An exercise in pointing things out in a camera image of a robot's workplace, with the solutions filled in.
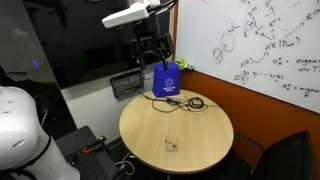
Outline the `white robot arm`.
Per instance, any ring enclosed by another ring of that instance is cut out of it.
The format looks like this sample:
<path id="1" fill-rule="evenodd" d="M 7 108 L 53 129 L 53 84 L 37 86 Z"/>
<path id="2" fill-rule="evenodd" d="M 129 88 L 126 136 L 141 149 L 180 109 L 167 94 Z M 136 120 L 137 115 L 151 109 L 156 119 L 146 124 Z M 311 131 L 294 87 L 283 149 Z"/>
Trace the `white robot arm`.
<path id="1" fill-rule="evenodd" d="M 17 180 L 80 180 L 56 139 L 43 129 L 36 98 L 90 82 L 88 63 L 122 58 L 117 42 L 89 43 L 81 31 L 88 8 L 102 15 L 103 5 L 81 0 L 1 0 L 0 161 Z"/>

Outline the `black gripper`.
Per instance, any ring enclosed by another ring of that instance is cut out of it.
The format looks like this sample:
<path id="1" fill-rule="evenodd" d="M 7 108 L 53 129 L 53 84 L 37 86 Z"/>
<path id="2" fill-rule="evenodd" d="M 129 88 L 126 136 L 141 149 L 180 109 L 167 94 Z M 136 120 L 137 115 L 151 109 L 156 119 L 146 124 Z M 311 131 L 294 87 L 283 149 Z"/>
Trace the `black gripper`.
<path id="1" fill-rule="evenodd" d="M 146 69 L 144 54 L 148 51 L 162 59 L 163 69 L 168 69 L 167 58 L 174 53 L 170 33 L 161 33 L 157 17 L 149 17 L 133 23 L 136 38 L 130 41 L 132 55 L 139 59 L 141 70 Z"/>

